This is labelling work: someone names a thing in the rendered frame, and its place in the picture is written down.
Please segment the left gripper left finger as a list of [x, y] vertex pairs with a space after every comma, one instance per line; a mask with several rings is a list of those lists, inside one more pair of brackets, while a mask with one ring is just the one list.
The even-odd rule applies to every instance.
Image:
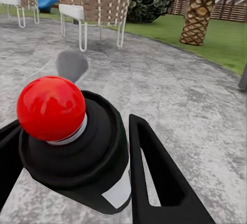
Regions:
[[24, 168], [19, 155], [21, 130], [18, 119], [0, 129], [0, 211]]

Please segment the pesticide atomizer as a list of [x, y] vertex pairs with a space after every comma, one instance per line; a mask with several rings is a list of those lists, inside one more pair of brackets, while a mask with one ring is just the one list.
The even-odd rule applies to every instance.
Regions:
[[52, 191], [114, 215], [131, 202], [130, 147], [120, 112], [103, 96], [75, 83], [89, 65], [67, 50], [58, 76], [30, 82], [16, 112], [19, 155], [31, 177]]

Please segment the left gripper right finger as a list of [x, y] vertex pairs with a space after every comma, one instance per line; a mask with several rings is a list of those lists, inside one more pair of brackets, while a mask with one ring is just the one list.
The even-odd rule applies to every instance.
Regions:
[[[129, 147], [133, 224], [216, 224], [152, 127], [134, 114]], [[149, 202], [141, 149], [161, 206]]]

